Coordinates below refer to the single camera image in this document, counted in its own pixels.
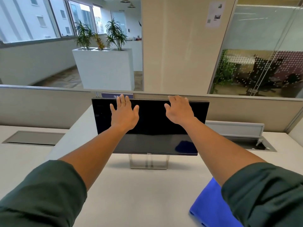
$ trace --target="black monitor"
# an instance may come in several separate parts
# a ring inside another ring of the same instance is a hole
[[[139,105],[139,121],[134,129],[127,132],[117,145],[114,153],[197,155],[197,149],[186,131],[171,122],[165,115],[168,100],[130,99],[131,106]],[[115,99],[93,98],[92,104],[98,134],[111,126],[109,105],[117,108]],[[202,123],[205,123],[209,102],[190,101],[189,104]]]

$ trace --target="beige pillar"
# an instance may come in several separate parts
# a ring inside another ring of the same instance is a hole
[[[211,1],[225,1],[218,28],[206,27]],[[207,93],[235,0],[141,0],[144,91]]]

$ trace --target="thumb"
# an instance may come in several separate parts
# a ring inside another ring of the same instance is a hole
[[[110,104],[109,107],[110,107],[111,112],[112,112],[112,114],[113,114],[113,113],[116,111],[115,108],[114,108],[114,105]]]
[[[165,109],[166,109],[166,112],[169,112],[169,111],[170,111],[170,106],[169,106],[169,104],[165,103],[165,104],[164,104],[164,107],[165,107]]]
[[[139,105],[136,105],[136,106],[134,107],[134,114],[135,114],[135,116],[138,116],[138,117],[139,117]]]

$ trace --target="patterned carpet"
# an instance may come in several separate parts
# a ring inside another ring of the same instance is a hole
[[[83,89],[76,66],[37,82],[34,86]],[[143,91],[143,73],[141,71],[134,71],[134,86],[134,91]]]

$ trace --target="dark green sleeve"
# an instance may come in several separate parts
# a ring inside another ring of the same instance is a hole
[[[303,176],[270,163],[239,170],[222,196],[244,226],[303,226]]]
[[[0,201],[0,226],[72,226],[86,197],[72,165],[47,161]]]

